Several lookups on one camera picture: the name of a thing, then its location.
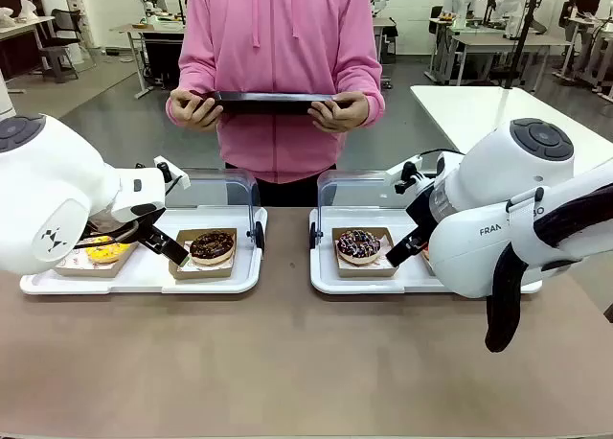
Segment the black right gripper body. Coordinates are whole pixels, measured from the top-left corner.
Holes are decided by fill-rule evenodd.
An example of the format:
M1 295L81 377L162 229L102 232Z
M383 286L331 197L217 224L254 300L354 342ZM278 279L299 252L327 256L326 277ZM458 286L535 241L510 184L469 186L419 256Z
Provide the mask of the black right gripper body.
M430 196L434 184L430 183L421 190L406 208L406 212L417 227L407 236L411 248L424 248L436 228L436 220L430 210Z

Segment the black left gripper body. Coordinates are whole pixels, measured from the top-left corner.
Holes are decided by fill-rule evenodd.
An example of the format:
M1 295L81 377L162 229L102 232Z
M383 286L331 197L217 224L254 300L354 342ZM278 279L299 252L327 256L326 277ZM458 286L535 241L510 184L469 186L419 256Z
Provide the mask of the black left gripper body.
M155 226L155 223L163 214L164 210L155 210L136 219L138 227L135 241L151 251L161 251L167 236Z

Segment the person's right hand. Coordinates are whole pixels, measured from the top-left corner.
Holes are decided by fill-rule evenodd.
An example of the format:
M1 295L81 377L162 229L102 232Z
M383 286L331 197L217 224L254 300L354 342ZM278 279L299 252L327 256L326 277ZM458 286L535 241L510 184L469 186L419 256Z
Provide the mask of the person's right hand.
M167 103L170 119L180 127L201 132L216 132L223 107L213 99L204 100L188 90L176 88Z

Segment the person's left hand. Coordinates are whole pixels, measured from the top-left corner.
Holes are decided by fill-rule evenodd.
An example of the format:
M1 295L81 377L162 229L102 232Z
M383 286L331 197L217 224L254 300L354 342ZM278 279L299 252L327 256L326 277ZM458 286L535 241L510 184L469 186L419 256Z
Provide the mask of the person's left hand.
M358 91L343 92L330 101L313 102L307 113L312 123L330 134L341 134L362 126L369 116L367 97Z

